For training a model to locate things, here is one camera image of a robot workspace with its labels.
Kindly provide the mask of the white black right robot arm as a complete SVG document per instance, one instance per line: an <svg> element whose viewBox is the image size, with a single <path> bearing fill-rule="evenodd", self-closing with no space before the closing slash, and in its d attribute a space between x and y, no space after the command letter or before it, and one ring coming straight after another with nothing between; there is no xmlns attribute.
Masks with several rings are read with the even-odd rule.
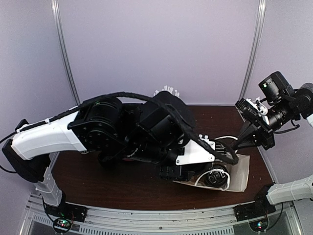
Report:
<svg viewBox="0 0 313 235"><path fill-rule="evenodd" d="M305 119L313 124L313 85L305 83L294 89L283 74L275 71L259 83L264 98L252 100L242 98L235 104L245 119L232 149L261 146L268 150L275 146L274 136L298 129L295 121ZM293 127L282 131L290 122ZM265 185L255 196L251 212L261 216L269 207L288 201L311 199L313 197L313 177L284 184Z"/></svg>

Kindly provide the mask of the brown paper bag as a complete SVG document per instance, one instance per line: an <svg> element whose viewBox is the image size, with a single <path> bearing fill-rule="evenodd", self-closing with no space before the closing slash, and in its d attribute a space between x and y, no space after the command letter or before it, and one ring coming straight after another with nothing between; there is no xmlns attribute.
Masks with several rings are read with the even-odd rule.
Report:
<svg viewBox="0 0 313 235"><path fill-rule="evenodd" d="M200 173L199 175L193 176L190 181L174 181L178 184L183 184L191 187L196 188L204 188L204 189L210 189L210 190L218 190L218 191L229 191L229 192L243 192L245 191L248 183L248 176L249 176L249 161L250 156L249 155L237 155L238 157L238 163L235 165L223 163L222 161L215 159L214 162L210 163L210 170L214 165L222 165L225 166L228 170L228 180L227 185L225 185L223 188L213 188L209 187L205 184L204 178L207 173L210 172L210 170L207 170L203 173Z"/></svg>

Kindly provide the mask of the aluminium front rail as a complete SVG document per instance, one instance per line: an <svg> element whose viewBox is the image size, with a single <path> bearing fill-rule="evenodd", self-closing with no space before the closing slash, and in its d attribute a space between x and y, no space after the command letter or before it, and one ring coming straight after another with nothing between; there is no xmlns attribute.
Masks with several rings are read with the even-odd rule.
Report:
<svg viewBox="0 0 313 235"><path fill-rule="evenodd" d="M276 211L238 220L234 206L174 211L86 207L84 221L74 221L68 235L301 235L293 203Z"/></svg>

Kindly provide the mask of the bundle of white wrapped straws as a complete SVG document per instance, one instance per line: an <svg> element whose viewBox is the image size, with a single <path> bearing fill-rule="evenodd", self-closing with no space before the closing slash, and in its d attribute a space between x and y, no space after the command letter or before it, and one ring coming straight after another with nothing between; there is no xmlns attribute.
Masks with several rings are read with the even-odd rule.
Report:
<svg viewBox="0 0 313 235"><path fill-rule="evenodd" d="M155 90L153 96L156 96L157 94L159 94L162 91L166 91L166 92L169 92L170 94L172 94L176 97L180 97L180 92L177 89L175 89L174 87L171 87L168 85L165 85L161 90Z"/></svg>

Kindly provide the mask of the right aluminium wall post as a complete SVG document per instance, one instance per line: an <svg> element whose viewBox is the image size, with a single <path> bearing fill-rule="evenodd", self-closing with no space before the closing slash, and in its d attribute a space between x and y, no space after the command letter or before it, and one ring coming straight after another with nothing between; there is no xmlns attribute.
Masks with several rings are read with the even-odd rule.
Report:
<svg viewBox="0 0 313 235"><path fill-rule="evenodd" d="M251 77L252 77L252 73L253 73L256 57L257 57L257 51L258 51L258 47L261 41L263 28L264 28L266 5L267 5L266 0L259 0L251 50L249 54L249 59L247 63L244 80L243 80L241 91L239 94L239 99L242 99L245 97L248 87L249 87L249 83L251 81Z"/></svg>

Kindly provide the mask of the aluminium wall post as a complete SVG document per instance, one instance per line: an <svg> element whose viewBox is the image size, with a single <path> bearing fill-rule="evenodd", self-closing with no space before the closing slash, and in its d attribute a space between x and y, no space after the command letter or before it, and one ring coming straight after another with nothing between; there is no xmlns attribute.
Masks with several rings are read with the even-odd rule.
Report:
<svg viewBox="0 0 313 235"><path fill-rule="evenodd" d="M72 96L74 98L76 105L79 105L80 98L79 98L76 84L73 78L70 61L69 61L69 57L67 53L66 42L65 42L65 37L64 37L63 27L62 27L61 14L60 14L59 1L51 0L51 7L52 7L52 14L54 17L55 26L56 26L57 35L58 35L58 41L59 41L59 46L61 50L61 57L62 57L62 61L64 64L70 91L72 93Z"/></svg>
<svg viewBox="0 0 313 235"><path fill-rule="evenodd" d="M252 73L253 73L256 57L257 57L257 51L258 51L258 47L261 41L263 28L264 28L266 5L267 5L266 0L259 0L251 50L249 54L249 59L247 63L244 80L243 80L241 91L239 94L239 99L242 99L245 97L248 87L249 87L249 83L251 81L251 77L252 77Z"/></svg>

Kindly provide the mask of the left aluminium wall post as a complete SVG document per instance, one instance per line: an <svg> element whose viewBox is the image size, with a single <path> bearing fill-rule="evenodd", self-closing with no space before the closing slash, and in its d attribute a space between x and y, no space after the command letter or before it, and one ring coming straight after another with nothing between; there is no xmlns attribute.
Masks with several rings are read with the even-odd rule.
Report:
<svg viewBox="0 0 313 235"><path fill-rule="evenodd" d="M73 78L70 61L69 61L69 57L67 53L66 42L65 42L65 37L64 37L63 27L62 27L61 14L60 14L59 1L51 0L51 7L52 7L52 14L54 17L55 26L56 26L57 35L58 35L58 41L59 41L59 46L61 50L61 57L62 57L62 61L64 64L70 91L72 93L72 96L74 98L76 105L79 105L80 98L79 98L76 84Z"/></svg>

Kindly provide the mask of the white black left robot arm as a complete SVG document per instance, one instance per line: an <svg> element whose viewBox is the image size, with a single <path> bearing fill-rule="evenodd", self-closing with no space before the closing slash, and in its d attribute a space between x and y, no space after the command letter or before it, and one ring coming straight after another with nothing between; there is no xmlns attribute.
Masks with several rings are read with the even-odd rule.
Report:
<svg viewBox="0 0 313 235"><path fill-rule="evenodd" d="M127 158L168 166L188 180L192 165L208 162L214 148L194 132L187 105L167 91L153 97L118 92L88 99L36 123L22 120L1 140L14 173L35 185L44 203L66 217L70 206L57 186L49 155L76 151L99 153L99 162Z"/></svg>

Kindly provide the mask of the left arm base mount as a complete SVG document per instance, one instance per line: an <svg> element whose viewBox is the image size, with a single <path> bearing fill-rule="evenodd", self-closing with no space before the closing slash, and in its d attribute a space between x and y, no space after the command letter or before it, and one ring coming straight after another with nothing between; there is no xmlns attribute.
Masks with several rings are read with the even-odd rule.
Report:
<svg viewBox="0 0 313 235"><path fill-rule="evenodd" d="M88 208L85 206L74 205L61 200L58 207L48 205L42 198L44 212L52 222L53 230L58 234L69 232L74 222L85 222Z"/></svg>

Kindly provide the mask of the stack of black lids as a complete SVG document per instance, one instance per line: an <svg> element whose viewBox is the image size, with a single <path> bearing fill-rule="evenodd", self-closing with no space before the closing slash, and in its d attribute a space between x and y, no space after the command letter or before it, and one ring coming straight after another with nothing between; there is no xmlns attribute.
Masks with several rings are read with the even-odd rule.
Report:
<svg viewBox="0 0 313 235"><path fill-rule="evenodd" d="M100 152L97 156L98 162L103 169L110 169L115 166L115 157Z"/></svg>

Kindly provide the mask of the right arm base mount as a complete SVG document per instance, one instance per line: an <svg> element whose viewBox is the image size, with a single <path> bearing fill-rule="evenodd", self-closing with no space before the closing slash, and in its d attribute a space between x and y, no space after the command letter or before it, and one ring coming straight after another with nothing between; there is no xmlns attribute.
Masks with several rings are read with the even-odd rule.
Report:
<svg viewBox="0 0 313 235"><path fill-rule="evenodd" d="M247 220L249 227L259 234L268 230L268 216L276 212L275 206L271 205L264 195L256 196L253 202L239 204L233 209L238 222Z"/></svg>

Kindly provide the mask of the black white paper cup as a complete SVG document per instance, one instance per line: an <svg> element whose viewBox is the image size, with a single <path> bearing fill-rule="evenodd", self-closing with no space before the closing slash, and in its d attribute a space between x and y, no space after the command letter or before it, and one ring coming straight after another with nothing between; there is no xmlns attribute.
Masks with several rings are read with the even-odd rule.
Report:
<svg viewBox="0 0 313 235"><path fill-rule="evenodd" d="M213 188L223 188L227 185L228 170L225 166L214 165L209 173L205 175L204 182L207 186Z"/></svg>

